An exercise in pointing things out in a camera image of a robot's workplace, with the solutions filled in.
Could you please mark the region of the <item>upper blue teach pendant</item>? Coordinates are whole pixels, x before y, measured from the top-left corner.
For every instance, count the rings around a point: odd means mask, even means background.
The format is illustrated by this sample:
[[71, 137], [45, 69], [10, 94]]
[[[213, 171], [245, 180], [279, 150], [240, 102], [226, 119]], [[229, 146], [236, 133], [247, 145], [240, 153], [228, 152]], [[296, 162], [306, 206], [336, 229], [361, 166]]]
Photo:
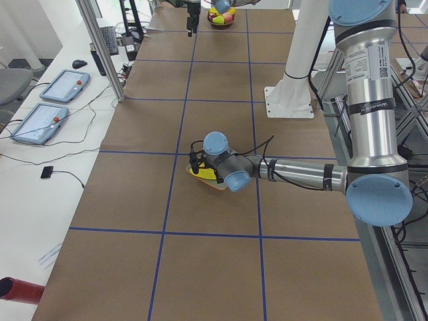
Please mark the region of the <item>upper blue teach pendant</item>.
[[62, 70], [39, 97], [48, 101], [68, 103], [86, 87], [89, 81], [89, 73]]

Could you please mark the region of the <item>grey square plate orange rim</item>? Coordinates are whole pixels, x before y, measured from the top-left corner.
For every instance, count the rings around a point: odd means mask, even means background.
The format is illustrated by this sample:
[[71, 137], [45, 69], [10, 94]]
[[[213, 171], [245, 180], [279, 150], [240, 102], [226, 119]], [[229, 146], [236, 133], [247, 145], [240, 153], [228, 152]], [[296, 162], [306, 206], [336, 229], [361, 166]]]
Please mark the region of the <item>grey square plate orange rim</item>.
[[224, 191], [227, 188], [227, 185], [225, 183], [218, 183], [217, 180], [216, 181], [209, 181], [209, 180], [205, 180], [205, 179], [198, 179], [201, 182], [205, 183], [206, 185], [209, 185], [210, 187], [213, 187], [214, 189], [220, 190], [220, 191]]

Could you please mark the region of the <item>black keyboard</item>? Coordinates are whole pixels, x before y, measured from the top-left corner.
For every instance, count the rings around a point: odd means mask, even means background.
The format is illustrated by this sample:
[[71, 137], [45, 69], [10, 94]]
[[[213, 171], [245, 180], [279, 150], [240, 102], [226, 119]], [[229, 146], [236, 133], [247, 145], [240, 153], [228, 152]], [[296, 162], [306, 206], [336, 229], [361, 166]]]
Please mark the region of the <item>black keyboard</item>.
[[116, 32], [114, 26], [106, 26], [100, 28], [101, 35], [104, 39], [104, 43], [111, 56], [119, 54], [118, 44], [116, 41]]

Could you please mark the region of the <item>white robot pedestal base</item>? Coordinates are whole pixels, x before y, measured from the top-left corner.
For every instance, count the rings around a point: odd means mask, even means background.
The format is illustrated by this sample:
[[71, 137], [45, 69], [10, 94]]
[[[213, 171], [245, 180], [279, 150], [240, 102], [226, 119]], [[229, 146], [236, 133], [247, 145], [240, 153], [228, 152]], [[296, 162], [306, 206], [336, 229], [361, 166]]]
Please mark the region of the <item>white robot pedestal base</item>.
[[301, 2], [283, 78], [276, 86], [264, 88], [269, 118], [314, 117], [308, 77], [318, 45], [322, 43], [323, 31], [329, 25], [328, 6], [325, 0]]

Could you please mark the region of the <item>wicker fruit basket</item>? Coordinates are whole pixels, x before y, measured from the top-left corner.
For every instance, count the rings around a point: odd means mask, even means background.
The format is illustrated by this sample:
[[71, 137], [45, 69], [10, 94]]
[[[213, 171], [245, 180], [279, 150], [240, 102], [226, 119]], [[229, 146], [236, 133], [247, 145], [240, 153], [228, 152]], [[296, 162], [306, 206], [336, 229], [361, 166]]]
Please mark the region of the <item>wicker fruit basket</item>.
[[231, 25], [235, 20], [235, 9], [231, 8], [225, 13], [220, 13], [215, 8], [210, 8], [207, 13], [207, 20], [211, 25], [218, 27]]

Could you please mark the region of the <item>blue teach pendant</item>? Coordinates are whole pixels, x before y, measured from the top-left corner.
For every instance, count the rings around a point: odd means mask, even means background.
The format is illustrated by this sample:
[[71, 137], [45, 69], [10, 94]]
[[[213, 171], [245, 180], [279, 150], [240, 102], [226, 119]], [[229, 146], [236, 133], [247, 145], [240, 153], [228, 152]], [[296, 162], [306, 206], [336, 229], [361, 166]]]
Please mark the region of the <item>blue teach pendant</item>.
[[13, 131], [11, 139], [23, 144], [42, 145], [57, 132], [68, 113], [66, 106], [38, 103]]
[[39, 97], [48, 101], [68, 103], [86, 87], [89, 81], [89, 73], [62, 70]]

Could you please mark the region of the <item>brown paper table mat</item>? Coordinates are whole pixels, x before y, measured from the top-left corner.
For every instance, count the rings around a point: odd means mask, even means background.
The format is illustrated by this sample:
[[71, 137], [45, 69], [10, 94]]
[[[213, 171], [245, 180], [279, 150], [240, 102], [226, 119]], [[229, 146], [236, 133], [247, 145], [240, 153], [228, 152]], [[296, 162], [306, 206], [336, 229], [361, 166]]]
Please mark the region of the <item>brown paper table mat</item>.
[[218, 191], [186, 170], [192, 142], [336, 160], [321, 112], [268, 118], [288, 10], [240, 9], [227, 29], [161, 9], [150, 24], [35, 320], [381, 320], [340, 193], [252, 180]]

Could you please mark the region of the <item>black computer mouse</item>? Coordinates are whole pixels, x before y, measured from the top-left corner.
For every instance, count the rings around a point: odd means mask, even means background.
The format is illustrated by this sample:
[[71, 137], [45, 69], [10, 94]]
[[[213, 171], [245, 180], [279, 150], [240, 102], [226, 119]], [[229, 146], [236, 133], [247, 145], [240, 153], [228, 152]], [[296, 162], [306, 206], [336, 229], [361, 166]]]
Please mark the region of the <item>black computer mouse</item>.
[[86, 61], [84, 61], [84, 60], [74, 60], [72, 62], [72, 68], [75, 69], [75, 70], [76, 69], [80, 69], [80, 68], [86, 66], [87, 64], [88, 63]]

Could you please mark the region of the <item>lower blue teach pendant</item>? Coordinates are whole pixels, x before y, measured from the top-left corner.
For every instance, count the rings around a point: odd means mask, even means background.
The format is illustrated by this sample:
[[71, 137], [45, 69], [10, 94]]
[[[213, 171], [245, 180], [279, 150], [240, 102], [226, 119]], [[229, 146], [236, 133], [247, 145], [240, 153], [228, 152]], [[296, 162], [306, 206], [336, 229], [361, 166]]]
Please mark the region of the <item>lower blue teach pendant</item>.
[[23, 144], [42, 145], [57, 132], [68, 113], [66, 106], [38, 103], [13, 131], [11, 139]]

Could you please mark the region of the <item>yellow banana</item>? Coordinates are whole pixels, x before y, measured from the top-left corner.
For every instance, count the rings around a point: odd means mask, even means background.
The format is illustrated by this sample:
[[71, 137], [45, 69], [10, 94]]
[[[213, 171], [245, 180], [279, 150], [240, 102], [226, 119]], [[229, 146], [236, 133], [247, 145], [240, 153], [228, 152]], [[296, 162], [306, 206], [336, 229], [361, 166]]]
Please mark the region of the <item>yellow banana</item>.
[[215, 175], [215, 171], [213, 169], [205, 169], [205, 168], [200, 168], [199, 172], [197, 174], [195, 174], [192, 170], [191, 165], [187, 166], [187, 171], [190, 175], [197, 177], [198, 179], [205, 179], [205, 180], [209, 180], [209, 181], [216, 181], [217, 177]]
[[220, 12], [218, 12], [218, 10], [216, 10], [216, 8], [212, 7], [208, 10], [208, 17], [210, 19], [213, 19], [214, 17], [218, 17], [218, 16], [222, 16], [222, 14]]

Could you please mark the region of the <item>aluminium frame post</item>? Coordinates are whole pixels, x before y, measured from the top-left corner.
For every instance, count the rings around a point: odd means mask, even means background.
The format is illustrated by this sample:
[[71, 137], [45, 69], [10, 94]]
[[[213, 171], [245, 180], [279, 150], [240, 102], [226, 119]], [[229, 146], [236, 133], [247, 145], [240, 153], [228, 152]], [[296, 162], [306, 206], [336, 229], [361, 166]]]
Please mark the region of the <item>aluminium frame post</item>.
[[118, 79], [116, 69], [104, 43], [104, 38], [102, 37], [92, 5], [89, 1], [86, 0], [76, 0], [76, 5], [78, 6], [80, 15], [82, 16], [82, 19], [86, 25], [90, 39], [96, 48], [101, 64], [104, 68], [104, 71], [106, 72], [106, 77], [108, 78], [110, 86], [116, 95], [117, 101], [122, 102], [124, 100], [124, 90]]

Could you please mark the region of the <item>green pear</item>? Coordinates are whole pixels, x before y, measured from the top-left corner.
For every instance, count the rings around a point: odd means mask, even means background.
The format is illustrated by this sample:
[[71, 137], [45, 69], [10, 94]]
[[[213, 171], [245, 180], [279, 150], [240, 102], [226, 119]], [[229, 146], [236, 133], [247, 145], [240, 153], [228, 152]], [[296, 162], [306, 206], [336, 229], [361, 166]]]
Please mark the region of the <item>green pear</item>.
[[225, 20], [223, 16], [216, 16], [212, 19], [212, 22], [215, 25], [224, 25], [225, 24]]

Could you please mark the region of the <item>red cylinder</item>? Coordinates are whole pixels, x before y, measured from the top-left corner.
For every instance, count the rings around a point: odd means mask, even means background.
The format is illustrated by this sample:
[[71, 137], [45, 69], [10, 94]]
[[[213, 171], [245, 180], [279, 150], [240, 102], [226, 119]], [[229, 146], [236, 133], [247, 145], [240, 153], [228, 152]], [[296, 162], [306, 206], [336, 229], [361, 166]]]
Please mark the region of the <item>red cylinder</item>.
[[1, 279], [1, 299], [38, 305], [45, 287], [39, 284], [5, 277]]

